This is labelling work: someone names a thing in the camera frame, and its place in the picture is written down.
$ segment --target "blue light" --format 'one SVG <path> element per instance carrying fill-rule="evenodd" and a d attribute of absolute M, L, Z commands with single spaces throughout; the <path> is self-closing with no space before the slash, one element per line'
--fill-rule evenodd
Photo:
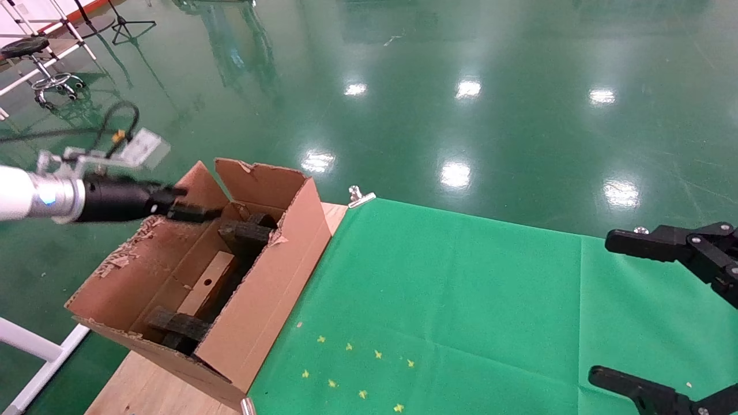
<path fill-rule="evenodd" d="M 38 198 L 41 199 L 46 206 L 51 206 L 56 203 L 56 192 L 54 191 L 40 191 L 38 192 Z"/>

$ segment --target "black cable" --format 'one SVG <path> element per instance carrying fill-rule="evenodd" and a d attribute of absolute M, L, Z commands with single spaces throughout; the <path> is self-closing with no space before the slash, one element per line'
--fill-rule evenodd
<path fill-rule="evenodd" d="M 58 137 L 60 135 L 97 133 L 99 131 L 100 131 L 99 128 L 68 128 L 66 130 L 42 131 L 40 133 L 31 133 L 31 134 L 11 136 L 11 137 L 0 140 L 0 143 L 14 143 L 18 141 L 30 141 L 30 140 L 36 140 L 38 138 Z M 109 133 L 109 134 L 114 134 L 116 132 L 117 130 L 103 131 L 103 133 Z"/>
<path fill-rule="evenodd" d="M 131 125 L 128 127 L 128 129 L 125 131 L 125 141 L 131 141 L 133 137 L 131 136 L 131 131 L 133 131 L 134 128 L 136 128 L 136 125 L 138 125 L 139 120 L 139 109 L 138 107 L 130 102 L 130 101 L 120 101 L 118 103 L 115 103 L 110 109 L 105 113 L 105 117 L 103 118 L 103 124 L 100 127 L 100 130 L 97 132 L 97 137 L 95 137 L 94 142 L 92 142 L 92 146 L 87 150 L 87 154 L 90 153 L 90 151 L 95 150 L 97 145 L 100 144 L 100 141 L 103 138 L 103 133 L 106 132 L 108 129 L 108 123 L 110 122 L 110 119 L 113 117 L 113 114 L 122 108 L 130 108 L 134 110 L 134 119 L 131 121 Z M 113 147 L 108 150 L 108 152 L 105 154 L 105 158 L 109 159 L 112 157 L 113 153 L 121 146 L 123 145 L 123 140 L 116 142 L 113 144 Z"/>
<path fill-rule="evenodd" d="M 97 133 L 97 136 L 95 136 L 95 139 L 92 142 L 92 145 L 86 151 L 86 153 L 89 154 L 90 151 L 95 150 L 95 148 L 100 144 L 100 141 L 102 141 L 103 139 L 103 134 L 115 134 L 118 132 L 118 130 L 108 128 L 108 123 L 110 122 L 110 119 L 113 117 L 113 114 L 116 111 L 118 111 L 119 109 L 124 109 L 124 108 L 130 108 L 134 112 L 134 119 L 131 121 L 130 126 L 125 131 L 125 141 L 131 141 L 133 139 L 133 137 L 131 136 L 131 132 L 138 125 L 140 112 L 136 104 L 129 102 L 129 101 L 120 101 L 118 103 L 115 103 L 105 113 L 105 116 L 103 117 L 103 124 L 99 128 L 74 128 L 74 129 L 64 129 L 64 130 L 42 131 L 40 133 L 22 134 L 22 135 L 16 135 L 16 136 L 4 138 L 3 140 L 0 140 L 0 144 L 13 143 L 13 142 L 18 142 L 18 141 L 30 141 L 30 140 L 36 140 L 38 138 L 46 138 L 46 137 L 58 137 L 60 135 Z M 121 145 L 123 145 L 123 141 L 124 140 L 120 140 L 116 142 L 115 144 L 113 144 L 113 147 L 110 150 L 108 150 L 105 157 L 107 159 L 112 157 L 113 153 L 115 153 L 115 151 L 117 151 L 117 149 L 120 148 Z"/>

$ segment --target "white metal frame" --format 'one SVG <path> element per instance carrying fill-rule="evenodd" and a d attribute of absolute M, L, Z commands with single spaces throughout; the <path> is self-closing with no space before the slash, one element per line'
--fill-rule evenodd
<path fill-rule="evenodd" d="M 46 361 L 21 393 L 10 403 L 10 406 L 3 411 L 2 415 L 20 415 L 24 413 L 28 409 L 28 405 L 51 380 L 88 332 L 87 327 L 78 324 L 69 333 L 65 341 L 58 345 L 4 318 L 0 318 L 0 343 L 9 344 Z"/>
<path fill-rule="evenodd" d="M 84 48 L 87 51 L 87 53 L 90 55 L 90 58 L 92 58 L 93 61 L 96 61 L 97 57 L 95 57 L 94 53 L 92 53 L 90 48 L 87 46 L 87 43 L 82 39 L 82 37 L 77 32 L 75 27 L 66 17 L 66 14 L 64 14 L 64 11 L 62 11 L 61 7 L 59 7 L 59 3 L 57 3 L 56 0 L 48 0 L 48 2 L 52 4 L 56 12 L 59 14 L 58 18 L 28 20 L 26 19 L 25 16 L 23 16 L 19 11 L 15 9 L 14 5 L 8 4 L 7 0 L 0 0 L 0 5 L 2 5 L 2 7 L 10 15 L 10 17 L 13 18 L 13 20 L 15 20 L 18 27 L 21 28 L 21 30 L 26 36 L 38 36 L 39 35 L 39 33 L 33 28 L 33 26 L 31 26 L 31 23 L 53 23 L 53 25 L 49 27 L 48 29 L 45 29 L 44 32 L 51 33 L 56 29 L 66 26 L 67 30 L 77 39 L 77 44 L 75 44 L 73 47 L 70 47 L 69 49 L 63 52 L 60 52 L 58 55 L 54 54 L 50 47 L 46 48 L 47 52 L 51 54 L 52 58 L 48 60 L 46 63 L 44 63 L 44 67 L 48 68 L 49 66 L 59 62 L 62 58 L 67 56 L 69 53 L 72 53 L 75 50 L 79 49 L 80 46 L 82 46 L 82 48 Z M 18 34 L 0 35 L 0 36 L 17 37 Z M 26 80 L 29 80 L 30 78 L 37 75 L 38 73 L 39 73 L 39 70 L 34 69 L 31 72 L 25 75 L 22 75 L 20 79 L 18 79 L 17 81 L 11 83 L 9 86 L 6 86 L 2 90 L 0 90 L 0 97 L 7 94 L 8 92 L 16 88 L 18 85 L 22 84 Z M 5 110 L 3 110 L 3 108 L 0 108 L 0 121 L 4 121 L 8 117 L 9 117 L 9 114 Z"/>

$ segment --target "green tablecloth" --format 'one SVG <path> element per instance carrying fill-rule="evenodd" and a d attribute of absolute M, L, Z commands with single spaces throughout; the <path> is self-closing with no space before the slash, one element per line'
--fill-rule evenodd
<path fill-rule="evenodd" d="M 249 395 L 259 415 L 635 415 L 592 365 L 702 399 L 738 381 L 737 335 L 680 265 L 379 199 L 344 218 Z"/>

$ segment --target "stool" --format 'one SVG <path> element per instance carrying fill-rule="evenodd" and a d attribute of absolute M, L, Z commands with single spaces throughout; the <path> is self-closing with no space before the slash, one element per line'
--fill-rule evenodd
<path fill-rule="evenodd" d="M 37 80 L 31 85 L 31 88 L 36 91 L 35 101 L 38 103 L 39 106 L 41 106 L 41 108 L 53 110 L 56 107 L 54 106 L 54 104 L 46 100 L 46 98 L 44 97 L 44 91 L 51 88 L 56 88 L 56 90 L 59 92 L 66 92 L 66 96 L 70 100 L 74 101 L 77 100 L 77 92 L 71 86 L 67 85 L 66 82 L 69 79 L 76 80 L 77 82 L 75 83 L 75 86 L 77 88 L 84 88 L 86 84 L 78 76 L 72 75 L 67 72 L 51 75 L 49 71 L 46 70 L 44 64 L 41 63 L 41 61 L 36 58 L 35 55 L 33 55 L 34 53 L 40 52 L 47 47 L 49 47 L 49 39 L 42 36 L 37 36 L 33 38 L 21 39 L 19 41 L 12 42 L 11 44 L 7 44 L 2 49 L 0 49 L 0 54 L 2 54 L 6 59 L 23 58 L 27 56 L 33 62 L 33 64 L 36 65 L 36 68 L 38 68 L 38 71 L 44 78 Z"/>

